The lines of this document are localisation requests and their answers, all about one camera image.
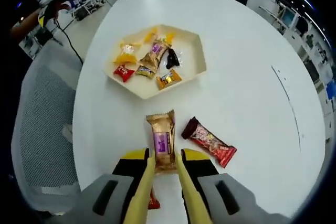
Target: wrapped candy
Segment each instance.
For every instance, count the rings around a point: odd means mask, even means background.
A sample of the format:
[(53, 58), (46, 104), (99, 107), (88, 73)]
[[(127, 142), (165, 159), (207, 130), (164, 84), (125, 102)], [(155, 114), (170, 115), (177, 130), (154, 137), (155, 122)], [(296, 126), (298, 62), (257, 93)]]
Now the wrapped candy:
[(144, 66), (139, 66), (138, 69), (136, 70), (135, 74), (139, 74), (142, 76), (146, 76), (149, 79), (153, 79), (155, 72), (153, 70), (146, 68)]
[(177, 55), (174, 51), (174, 49), (172, 48), (169, 48), (168, 49), (168, 57), (167, 57), (167, 65), (166, 65), (166, 68), (167, 69), (171, 69), (172, 67), (174, 66), (179, 66), (180, 65), (180, 62), (178, 61), (179, 59), (177, 58)]
[(196, 144), (207, 149), (217, 158), (220, 166), (223, 168), (225, 168), (227, 163), (231, 160), (237, 151), (235, 147), (225, 144), (214, 134), (208, 131), (200, 124), (196, 117), (193, 117), (189, 120), (181, 136), (184, 139), (189, 138)]
[(148, 210), (159, 209), (160, 207), (161, 207), (160, 202), (156, 199), (156, 196), (154, 194), (154, 190), (152, 188), (150, 198), (149, 198), (149, 203), (148, 203)]
[(158, 29), (156, 27), (152, 28), (152, 30), (146, 35), (143, 40), (144, 43), (152, 43), (153, 40), (157, 37)]
[(158, 83), (159, 89), (167, 88), (175, 83), (182, 81), (181, 77), (175, 72), (174, 69), (170, 70), (169, 73), (162, 77), (157, 77), (156, 82)]
[(152, 126), (155, 148), (155, 172), (169, 173), (176, 170), (174, 154), (175, 117), (174, 111), (167, 114), (146, 116)]
[(141, 65), (157, 72), (163, 54), (170, 48), (174, 34), (167, 34), (165, 39), (156, 39), (151, 50), (139, 61)]
[(137, 43), (121, 43), (121, 53), (114, 60), (115, 64), (126, 64), (137, 62), (135, 53), (139, 50), (140, 44)]
[(135, 72), (134, 70), (126, 68), (125, 65), (120, 65), (113, 72), (113, 74), (119, 75), (122, 81), (126, 82), (134, 72)]

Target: purple label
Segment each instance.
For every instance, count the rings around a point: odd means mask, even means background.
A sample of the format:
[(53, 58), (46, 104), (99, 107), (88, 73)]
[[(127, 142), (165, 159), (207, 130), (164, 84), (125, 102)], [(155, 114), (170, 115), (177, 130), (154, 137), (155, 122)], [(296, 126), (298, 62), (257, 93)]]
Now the purple label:
[(155, 132), (154, 135), (154, 145), (156, 153), (169, 154), (169, 133), (168, 132)]
[(161, 48), (162, 47), (159, 44), (155, 44), (152, 48), (152, 52), (157, 54), (158, 52), (160, 52)]

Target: white round table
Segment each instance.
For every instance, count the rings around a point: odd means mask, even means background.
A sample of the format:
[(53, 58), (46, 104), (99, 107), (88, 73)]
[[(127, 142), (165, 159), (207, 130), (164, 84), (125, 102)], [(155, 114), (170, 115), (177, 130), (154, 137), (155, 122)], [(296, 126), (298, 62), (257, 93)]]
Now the white round table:
[[(208, 70), (142, 100), (102, 69), (112, 45), (158, 24), (199, 34)], [(145, 116), (171, 109), (176, 115), (176, 151), (201, 150), (181, 137), (188, 120), (196, 116), (238, 149), (225, 169), (212, 158), (217, 170), (251, 190), (267, 212), (291, 217), (316, 182), (325, 133), (313, 82), (281, 34), (239, 2), (118, 0), (114, 4), (92, 41), (77, 87), (73, 152), (81, 189), (111, 173), (126, 152), (151, 146)], [(186, 223), (177, 175), (157, 176), (154, 190), (161, 209), (149, 211), (148, 223), (162, 223), (165, 218), (167, 223)]]

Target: gray chair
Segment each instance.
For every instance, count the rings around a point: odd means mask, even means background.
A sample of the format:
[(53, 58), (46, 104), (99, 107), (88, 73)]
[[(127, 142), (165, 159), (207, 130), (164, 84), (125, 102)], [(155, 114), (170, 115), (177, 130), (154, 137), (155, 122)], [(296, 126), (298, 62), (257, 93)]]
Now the gray chair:
[(23, 197), (38, 211), (68, 211), (80, 193), (72, 114), (81, 67), (72, 51), (49, 41), (22, 83), (12, 160)]

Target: red candy wrapper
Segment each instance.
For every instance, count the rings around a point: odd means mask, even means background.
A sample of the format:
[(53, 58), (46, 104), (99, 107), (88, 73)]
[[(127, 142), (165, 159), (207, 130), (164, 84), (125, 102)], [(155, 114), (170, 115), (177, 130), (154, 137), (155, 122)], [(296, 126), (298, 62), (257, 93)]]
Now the red candy wrapper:
[(119, 75), (122, 78), (122, 81), (126, 82), (134, 72), (135, 72), (134, 70), (127, 69), (125, 65), (120, 65), (113, 72), (113, 74)]
[(154, 190), (152, 188), (152, 190), (151, 190), (151, 197), (150, 197), (149, 203), (148, 203), (148, 210), (150, 210), (150, 209), (159, 209), (160, 207), (161, 207), (160, 203), (156, 199), (155, 194), (154, 194)]
[(231, 160), (237, 149), (229, 146), (217, 138), (214, 134), (202, 126), (196, 117), (189, 120), (181, 136), (184, 139), (189, 138), (196, 144), (207, 149), (217, 159), (221, 167), (225, 168)]

